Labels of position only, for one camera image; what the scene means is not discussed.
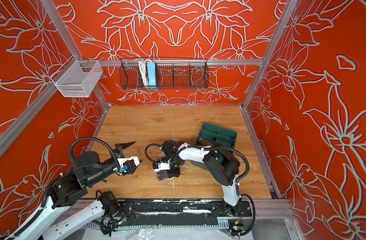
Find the green divided tray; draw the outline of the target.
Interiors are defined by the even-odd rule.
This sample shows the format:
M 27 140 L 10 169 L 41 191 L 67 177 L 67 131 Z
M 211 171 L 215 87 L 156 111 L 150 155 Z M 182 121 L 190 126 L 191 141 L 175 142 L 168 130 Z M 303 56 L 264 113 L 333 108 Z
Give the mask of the green divided tray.
M 237 132 L 211 123 L 203 123 L 196 139 L 197 146 L 211 146 L 219 143 L 234 149 L 237 140 Z

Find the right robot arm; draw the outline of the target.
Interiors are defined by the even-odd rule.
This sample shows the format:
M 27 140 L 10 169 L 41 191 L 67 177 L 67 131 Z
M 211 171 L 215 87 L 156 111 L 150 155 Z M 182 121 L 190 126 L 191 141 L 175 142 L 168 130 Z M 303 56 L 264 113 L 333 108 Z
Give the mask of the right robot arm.
M 233 214 L 240 210 L 239 181 L 249 172 L 248 160 L 240 152 L 219 143 L 196 146 L 174 141 L 164 142 L 160 150 L 162 156 L 153 163 L 159 180 L 178 178 L 186 161 L 203 164 L 222 186 L 224 208 Z

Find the purple sock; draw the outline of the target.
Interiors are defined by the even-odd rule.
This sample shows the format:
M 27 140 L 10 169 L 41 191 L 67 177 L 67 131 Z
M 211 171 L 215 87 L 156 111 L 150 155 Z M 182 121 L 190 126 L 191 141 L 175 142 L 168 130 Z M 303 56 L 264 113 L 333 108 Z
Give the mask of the purple sock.
M 157 145 L 161 150 L 159 160 L 154 164 L 159 181 L 167 178 L 179 177 L 180 167 L 185 161 L 177 155 L 179 147 L 183 144 L 180 139 L 165 141 L 162 145 Z

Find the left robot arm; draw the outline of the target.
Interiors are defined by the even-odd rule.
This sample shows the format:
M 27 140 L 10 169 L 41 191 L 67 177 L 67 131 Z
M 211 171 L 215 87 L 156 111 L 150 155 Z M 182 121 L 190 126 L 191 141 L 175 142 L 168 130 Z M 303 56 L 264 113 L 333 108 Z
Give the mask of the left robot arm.
M 137 157 L 125 158 L 123 151 L 133 145 L 133 142 L 116 144 L 115 148 L 111 148 L 103 140 L 94 137 L 90 137 L 89 140 L 105 146 L 111 158 L 101 162 L 99 154 L 94 151 L 87 151 L 76 158 L 74 147 L 84 140 L 86 138 L 80 138 L 71 144 L 69 157 L 72 166 L 66 174 L 51 181 L 40 206 L 16 231 L 6 237 L 7 240 L 64 239 L 89 222 L 97 223 L 101 230 L 108 234 L 119 226 L 120 220 L 127 217 L 111 191 L 97 191 L 96 200 L 90 206 L 65 222 L 51 226 L 62 213 L 88 193 L 88 188 L 112 174 L 132 175 L 142 162 Z

